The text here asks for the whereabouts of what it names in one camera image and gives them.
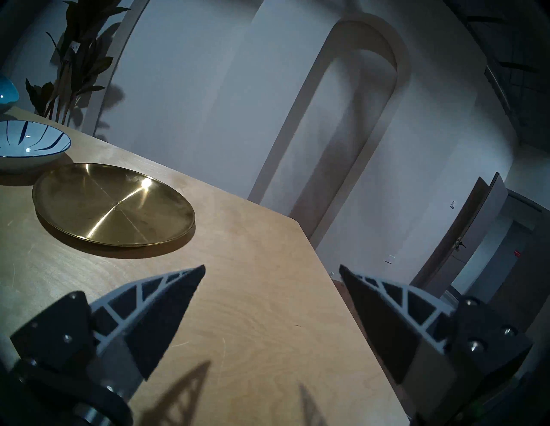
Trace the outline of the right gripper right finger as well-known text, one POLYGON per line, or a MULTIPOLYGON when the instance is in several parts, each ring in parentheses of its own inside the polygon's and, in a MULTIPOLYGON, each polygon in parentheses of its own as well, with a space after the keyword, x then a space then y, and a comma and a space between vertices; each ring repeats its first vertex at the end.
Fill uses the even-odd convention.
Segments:
POLYGON ((415 408, 411 423, 477 423, 532 341, 475 296, 451 306, 415 286, 339 273, 367 341, 415 408))

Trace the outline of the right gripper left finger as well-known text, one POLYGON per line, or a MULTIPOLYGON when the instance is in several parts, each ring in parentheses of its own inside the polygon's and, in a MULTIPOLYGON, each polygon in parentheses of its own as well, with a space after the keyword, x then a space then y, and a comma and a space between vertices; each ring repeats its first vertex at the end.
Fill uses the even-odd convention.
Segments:
POLYGON ((170 346, 206 268, 124 284, 89 303, 72 291, 11 334, 21 359, 130 399, 170 346))

